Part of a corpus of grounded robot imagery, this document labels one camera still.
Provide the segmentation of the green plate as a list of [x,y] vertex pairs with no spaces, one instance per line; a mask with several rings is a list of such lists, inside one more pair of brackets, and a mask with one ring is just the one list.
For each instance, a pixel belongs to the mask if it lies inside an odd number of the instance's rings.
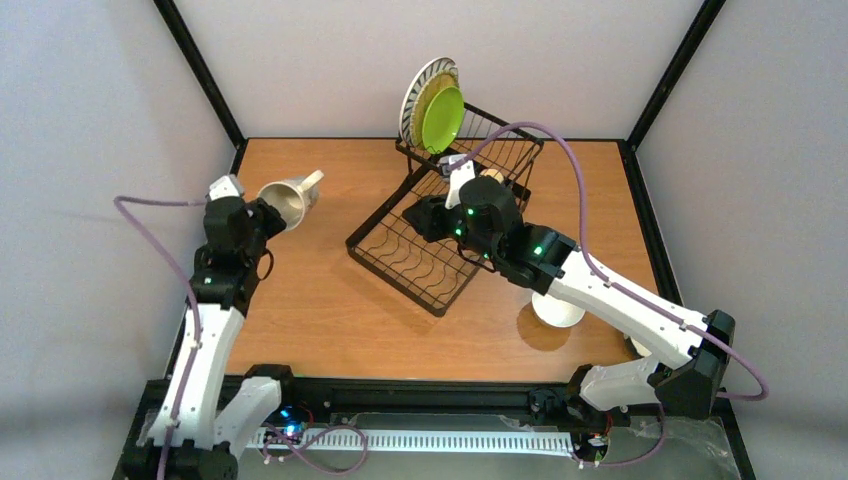
[[458,87],[449,86],[438,91],[423,117],[423,149],[432,154],[445,151],[458,135],[464,115],[464,98]]

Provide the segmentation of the black wire dish rack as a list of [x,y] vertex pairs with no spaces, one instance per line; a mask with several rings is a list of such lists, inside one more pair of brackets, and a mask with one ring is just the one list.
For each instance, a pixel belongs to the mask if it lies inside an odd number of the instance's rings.
[[346,240],[349,256],[430,314],[441,317],[478,272],[484,258],[461,250],[466,212],[446,209],[449,179],[442,173],[448,156],[465,154],[504,120],[471,104],[457,137],[441,153],[413,146],[403,137],[396,150],[408,173],[399,187]]

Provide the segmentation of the blue striped white plate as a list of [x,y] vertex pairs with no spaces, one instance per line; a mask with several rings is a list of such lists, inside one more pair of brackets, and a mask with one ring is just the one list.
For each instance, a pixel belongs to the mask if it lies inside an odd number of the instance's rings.
[[416,101],[427,83],[440,74],[448,74],[455,80],[455,84],[458,83],[459,71],[456,62],[450,57],[437,57],[428,61],[419,69],[401,102],[398,133],[404,141],[414,147],[418,147],[420,144],[419,134],[416,132],[413,122]]

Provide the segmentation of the yellow handled white mug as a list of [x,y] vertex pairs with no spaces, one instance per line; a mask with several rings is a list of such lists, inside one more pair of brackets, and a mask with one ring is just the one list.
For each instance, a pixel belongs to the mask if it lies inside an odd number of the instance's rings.
[[479,176],[480,177],[492,178],[501,185],[503,185],[504,182],[505,182],[504,174],[500,170],[494,169],[494,168],[488,168],[488,169],[482,170],[480,172]]

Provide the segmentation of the tall seashell mug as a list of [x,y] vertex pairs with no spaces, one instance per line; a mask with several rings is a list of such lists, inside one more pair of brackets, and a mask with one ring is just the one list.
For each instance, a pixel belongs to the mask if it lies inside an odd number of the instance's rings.
[[259,190],[258,196],[278,211],[286,224],[285,231],[291,231],[318,203],[324,176],[318,169],[306,176],[271,182]]

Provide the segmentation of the woven bamboo tray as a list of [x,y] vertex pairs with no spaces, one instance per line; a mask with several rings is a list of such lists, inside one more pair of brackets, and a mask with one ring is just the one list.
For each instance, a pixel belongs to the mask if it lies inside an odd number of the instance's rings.
[[421,149],[425,115],[435,96],[448,87],[459,87],[455,67],[421,73],[413,81],[401,108],[399,132],[413,147]]

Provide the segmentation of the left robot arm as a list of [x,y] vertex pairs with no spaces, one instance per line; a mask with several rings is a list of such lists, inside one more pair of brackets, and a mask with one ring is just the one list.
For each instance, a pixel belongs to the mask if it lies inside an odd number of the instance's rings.
[[226,364],[256,288],[269,239],[287,223],[261,198],[239,194],[209,197],[203,226],[206,242],[187,275],[173,256],[126,208],[115,207],[160,253],[187,289],[188,307],[180,350],[163,403],[140,445],[124,449],[119,468],[126,479],[234,479],[238,462],[260,425],[280,405],[287,367],[259,365],[220,408]]

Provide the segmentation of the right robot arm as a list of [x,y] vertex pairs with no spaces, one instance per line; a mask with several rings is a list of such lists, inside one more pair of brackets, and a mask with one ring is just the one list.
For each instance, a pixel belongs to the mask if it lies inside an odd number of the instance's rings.
[[667,302],[594,262],[573,239],[524,221],[511,189],[492,177],[425,196],[402,216],[426,242],[453,240],[460,253],[482,256],[509,283],[590,312],[648,349],[640,360],[589,366],[572,377],[592,408],[657,403],[673,415],[710,416],[728,356],[702,335],[731,342],[732,316]]

